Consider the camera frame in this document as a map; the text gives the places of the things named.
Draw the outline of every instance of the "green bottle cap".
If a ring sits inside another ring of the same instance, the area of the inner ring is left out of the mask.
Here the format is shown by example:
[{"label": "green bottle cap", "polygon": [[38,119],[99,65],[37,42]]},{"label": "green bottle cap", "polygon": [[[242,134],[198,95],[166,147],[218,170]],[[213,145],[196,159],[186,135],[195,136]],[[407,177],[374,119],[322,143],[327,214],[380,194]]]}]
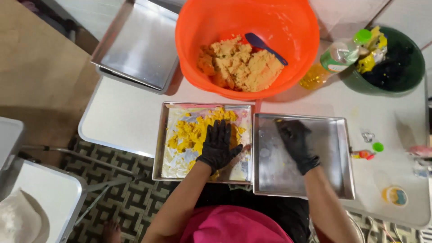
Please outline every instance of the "green bottle cap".
[{"label": "green bottle cap", "polygon": [[353,40],[357,44],[366,44],[372,38],[372,33],[367,29],[359,30],[353,37]]},{"label": "green bottle cap", "polygon": [[384,150],[384,145],[380,142],[376,142],[372,144],[372,149],[377,152],[382,152]]}]

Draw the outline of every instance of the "bare foot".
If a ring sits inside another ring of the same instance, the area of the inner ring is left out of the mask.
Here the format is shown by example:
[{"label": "bare foot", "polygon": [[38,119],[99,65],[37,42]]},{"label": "bare foot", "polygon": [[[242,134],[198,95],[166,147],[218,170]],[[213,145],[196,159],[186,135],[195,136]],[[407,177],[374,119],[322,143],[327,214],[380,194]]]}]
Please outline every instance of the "bare foot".
[{"label": "bare foot", "polygon": [[102,238],[106,243],[121,243],[120,239],[121,230],[120,225],[114,221],[105,221],[104,230],[102,231]]}]

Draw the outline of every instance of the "bottle label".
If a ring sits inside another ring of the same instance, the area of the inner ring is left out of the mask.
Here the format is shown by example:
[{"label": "bottle label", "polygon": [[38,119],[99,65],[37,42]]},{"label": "bottle label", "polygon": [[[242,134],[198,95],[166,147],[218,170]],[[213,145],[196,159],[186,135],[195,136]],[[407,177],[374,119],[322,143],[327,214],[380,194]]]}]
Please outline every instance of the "bottle label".
[{"label": "bottle label", "polygon": [[333,58],[331,58],[330,51],[327,49],[320,58],[321,65],[325,68],[325,70],[330,73],[339,73],[345,70],[349,65],[345,63],[340,63]]}]

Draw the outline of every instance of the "black nitrile glove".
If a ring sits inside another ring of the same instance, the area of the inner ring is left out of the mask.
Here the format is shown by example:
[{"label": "black nitrile glove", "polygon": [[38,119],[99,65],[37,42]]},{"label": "black nitrile glove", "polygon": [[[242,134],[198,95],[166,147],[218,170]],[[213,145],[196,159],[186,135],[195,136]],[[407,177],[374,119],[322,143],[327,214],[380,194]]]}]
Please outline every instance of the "black nitrile glove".
[{"label": "black nitrile glove", "polygon": [[229,150],[229,139],[231,137],[231,124],[225,126],[225,120],[218,124],[215,121],[213,127],[207,126],[206,140],[203,143],[203,152],[196,159],[208,164],[212,168],[212,175],[218,170],[231,162],[241,150],[243,145],[239,144]]},{"label": "black nitrile glove", "polygon": [[320,158],[310,155],[308,152],[306,137],[311,133],[311,130],[298,120],[277,121],[276,126],[286,150],[297,164],[302,175],[320,165]]}]

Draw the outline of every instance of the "dark green bowl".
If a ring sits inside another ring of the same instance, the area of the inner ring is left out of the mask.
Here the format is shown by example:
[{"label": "dark green bowl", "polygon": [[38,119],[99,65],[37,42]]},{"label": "dark green bowl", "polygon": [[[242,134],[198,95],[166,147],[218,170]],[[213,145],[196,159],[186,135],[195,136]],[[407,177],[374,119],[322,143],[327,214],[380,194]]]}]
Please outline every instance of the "dark green bowl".
[{"label": "dark green bowl", "polygon": [[350,89],[359,93],[378,96],[404,96],[410,93],[422,81],[425,74],[425,59],[420,48],[404,33],[390,27],[381,27],[388,40],[388,47],[391,48],[397,42],[402,45],[412,45],[414,52],[411,54],[411,64],[407,67],[407,73],[402,77],[402,85],[395,87],[395,90],[383,90],[368,81],[355,69],[354,65],[347,68],[340,74],[340,78]]}]

